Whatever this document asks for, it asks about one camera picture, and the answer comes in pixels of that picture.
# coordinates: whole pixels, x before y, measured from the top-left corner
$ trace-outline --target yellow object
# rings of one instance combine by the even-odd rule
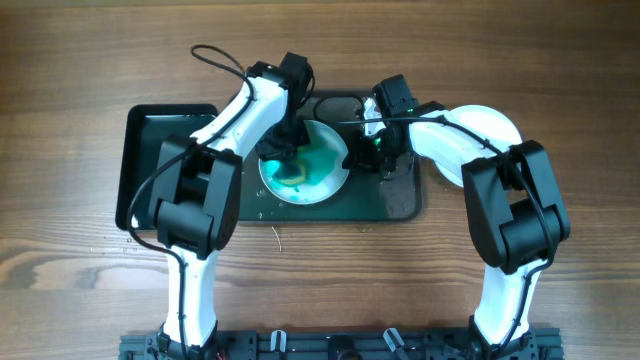
[[[298,166],[298,169],[300,170],[300,174],[298,174],[298,176],[296,177],[292,177],[292,178],[288,178],[288,179],[275,179],[277,182],[279,182],[282,185],[286,185],[286,186],[295,186],[298,184],[303,183],[305,180],[307,180],[307,168],[299,161],[296,160],[296,165]]]

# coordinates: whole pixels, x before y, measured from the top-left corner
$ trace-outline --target black tray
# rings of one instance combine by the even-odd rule
[[[318,91],[299,110],[312,119],[312,108],[323,96],[336,91]],[[355,92],[367,96],[368,92]],[[359,103],[355,99],[332,99],[321,106],[319,116],[332,122],[352,120]],[[170,134],[188,136],[210,123],[218,112],[209,104],[137,105],[129,111],[122,155],[120,188],[116,208],[116,225],[126,230],[126,213],[140,184],[155,169],[162,141]],[[352,127],[332,126],[346,137]],[[409,156],[399,159],[398,174],[409,169]],[[378,174],[352,171],[342,188],[331,198],[318,204],[300,206],[281,201],[269,192],[260,179],[258,158],[252,152],[243,165],[241,223],[291,222],[383,222],[409,220],[422,208],[423,186],[420,161],[413,159],[411,171],[393,181],[382,181]],[[149,193],[139,202],[135,217],[138,228],[150,229],[147,221]]]

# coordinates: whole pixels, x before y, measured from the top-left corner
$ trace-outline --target wooden table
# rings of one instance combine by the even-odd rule
[[[403,73],[423,101],[502,110],[548,150],[572,236],[530,319],[567,359],[640,353],[640,7],[371,2],[0,12],[0,358],[113,359],[156,329],[163,256],[116,229],[127,111],[240,85],[189,55],[307,56],[318,88]],[[427,204],[397,225],[239,227],[218,267],[223,329],[465,325],[484,264],[462,191],[424,161]]]

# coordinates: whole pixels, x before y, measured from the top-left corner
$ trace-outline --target wood grain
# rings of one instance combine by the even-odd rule
[[[501,109],[547,148],[571,238],[531,320],[568,359],[640,345],[640,7],[590,1],[0,10],[0,358],[113,359],[155,329],[166,263],[113,221],[127,111],[239,86],[190,57],[309,57],[318,87],[402,72],[423,101]],[[464,325],[483,264],[462,192],[425,161],[427,208],[397,225],[240,227],[220,257],[224,329]]]

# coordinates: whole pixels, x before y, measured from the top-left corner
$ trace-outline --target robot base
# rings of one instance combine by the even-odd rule
[[[506,360],[562,360],[564,350],[560,330],[556,328],[530,329],[529,346],[504,357]],[[467,328],[429,329],[424,332],[399,332],[404,341],[403,354],[392,353],[382,332],[336,332],[336,333],[287,333],[286,351],[271,351],[271,334],[255,331],[219,331],[216,350],[196,358],[216,360],[220,354],[224,360],[338,360],[336,340],[351,343],[353,349],[364,360],[464,360],[462,349],[468,344]],[[169,357],[158,348],[158,333],[138,336],[122,336],[118,360],[182,360],[182,354]]]

